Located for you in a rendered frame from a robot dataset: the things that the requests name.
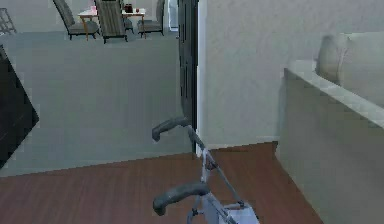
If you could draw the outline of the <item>black room door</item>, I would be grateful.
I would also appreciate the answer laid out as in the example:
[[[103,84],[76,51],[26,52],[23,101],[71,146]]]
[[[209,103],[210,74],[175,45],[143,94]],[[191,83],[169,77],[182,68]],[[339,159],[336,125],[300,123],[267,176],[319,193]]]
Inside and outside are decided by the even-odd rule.
[[[197,128],[198,0],[177,0],[181,106]]]

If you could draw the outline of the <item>pale blue window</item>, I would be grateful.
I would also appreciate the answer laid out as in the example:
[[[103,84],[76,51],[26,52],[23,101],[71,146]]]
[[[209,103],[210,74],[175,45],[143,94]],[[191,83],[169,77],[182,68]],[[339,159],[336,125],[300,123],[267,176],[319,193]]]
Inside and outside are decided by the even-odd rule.
[[[171,31],[178,30],[178,5],[177,0],[168,1],[168,17],[169,17],[169,28]]]

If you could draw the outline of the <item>grey striped dining chair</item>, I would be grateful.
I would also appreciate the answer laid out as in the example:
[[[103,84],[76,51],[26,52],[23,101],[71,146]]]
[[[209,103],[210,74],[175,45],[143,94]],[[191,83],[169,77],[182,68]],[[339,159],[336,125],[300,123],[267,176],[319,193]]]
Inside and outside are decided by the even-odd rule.
[[[128,41],[119,0],[95,0],[103,42],[110,38]]]

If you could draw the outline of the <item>wooden table with white top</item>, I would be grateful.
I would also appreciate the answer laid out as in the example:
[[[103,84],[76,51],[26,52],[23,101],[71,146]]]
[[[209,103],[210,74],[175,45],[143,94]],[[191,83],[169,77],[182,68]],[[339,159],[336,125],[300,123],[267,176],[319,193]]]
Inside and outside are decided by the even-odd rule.
[[[123,19],[124,18],[129,18],[129,17],[140,17],[141,19],[144,19],[145,12],[140,10],[139,13],[136,13],[136,12],[126,13],[125,11],[122,10],[122,15],[123,15]],[[92,20],[93,18],[98,18],[97,11],[96,12],[92,12],[90,9],[86,10],[84,12],[81,12],[79,14],[79,17],[80,17],[82,22],[85,22],[86,18],[88,18],[90,20]]]

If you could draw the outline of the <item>pale beige pillow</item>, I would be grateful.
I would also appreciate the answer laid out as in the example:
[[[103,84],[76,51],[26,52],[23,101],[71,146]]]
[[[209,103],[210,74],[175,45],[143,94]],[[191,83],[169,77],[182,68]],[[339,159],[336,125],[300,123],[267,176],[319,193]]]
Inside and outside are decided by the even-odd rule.
[[[315,71],[384,108],[384,32],[325,35]]]

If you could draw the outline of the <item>black cabinet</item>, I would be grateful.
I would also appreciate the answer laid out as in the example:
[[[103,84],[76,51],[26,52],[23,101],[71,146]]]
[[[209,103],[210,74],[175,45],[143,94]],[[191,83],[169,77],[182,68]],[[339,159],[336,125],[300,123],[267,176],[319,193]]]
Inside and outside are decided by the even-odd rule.
[[[0,44],[0,169],[38,121],[39,116]]]

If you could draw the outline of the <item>grey lattice rack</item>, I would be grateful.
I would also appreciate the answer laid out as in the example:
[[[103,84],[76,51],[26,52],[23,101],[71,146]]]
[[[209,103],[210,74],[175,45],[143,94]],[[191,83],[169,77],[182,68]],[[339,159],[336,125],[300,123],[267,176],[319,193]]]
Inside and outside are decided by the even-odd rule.
[[[0,34],[16,34],[17,30],[6,8],[0,8]]]

